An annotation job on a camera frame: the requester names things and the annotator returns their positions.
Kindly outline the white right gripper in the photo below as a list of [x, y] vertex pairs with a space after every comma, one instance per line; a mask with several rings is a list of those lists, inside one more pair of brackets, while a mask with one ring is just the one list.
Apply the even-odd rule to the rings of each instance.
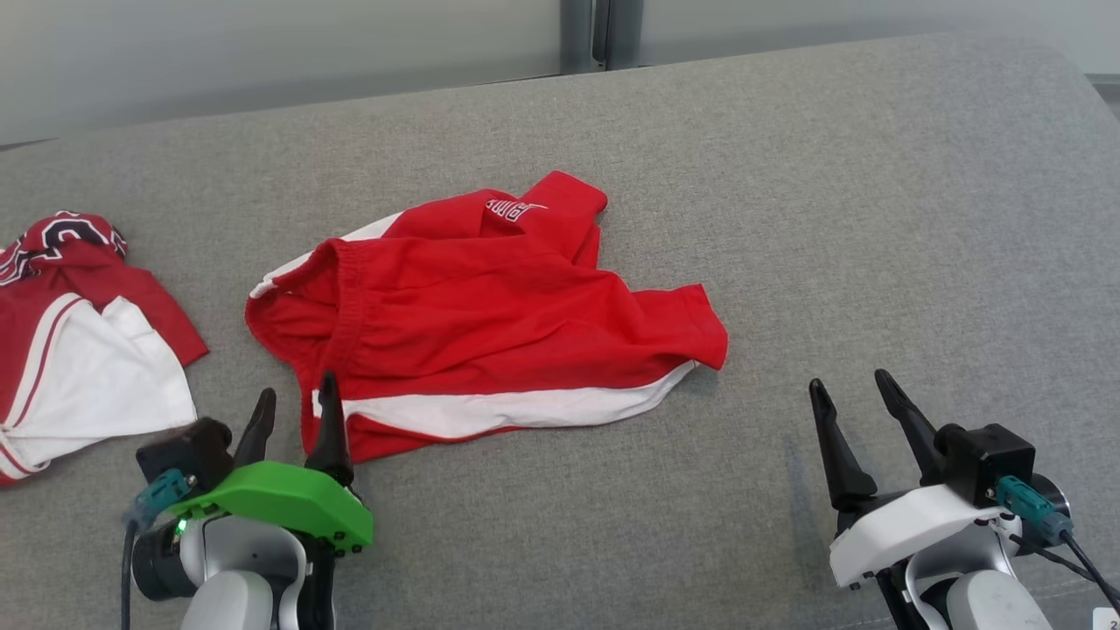
[[[865, 575], [889, 569], [900, 560], [916, 563], [913, 581], [951, 573], [995, 569], [1015, 574], [1007, 529], [992, 525], [1004, 513], [1000, 507], [977, 509], [944, 482], [944, 456], [935, 446], [935, 427], [885, 368], [872, 372], [885, 409], [899, 421], [909, 450], [920, 466], [920, 485], [857, 520], [829, 546], [829, 568], [836, 585], [847, 587]], [[879, 491], [864, 471], [843, 430], [837, 425], [836, 404], [820, 379], [808, 385], [815, 415], [829, 502], [837, 512], [852, 512]]]

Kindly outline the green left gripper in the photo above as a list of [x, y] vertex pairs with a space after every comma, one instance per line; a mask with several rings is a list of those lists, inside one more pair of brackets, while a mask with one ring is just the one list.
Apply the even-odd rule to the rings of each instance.
[[276, 429], [277, 392], [265, 388], [249, 416], [233, 455], [233, 467], [218, 487], [168, 507], [169, 515], [200, 520], [235, 515], [311, 536], [352, 553], [375, 541], [375, 519], [353, 494], [354, 482], [347, 414], [339, 380], [325, 371], [318, 391], [318, 436], [304, 467], [264, 461]]

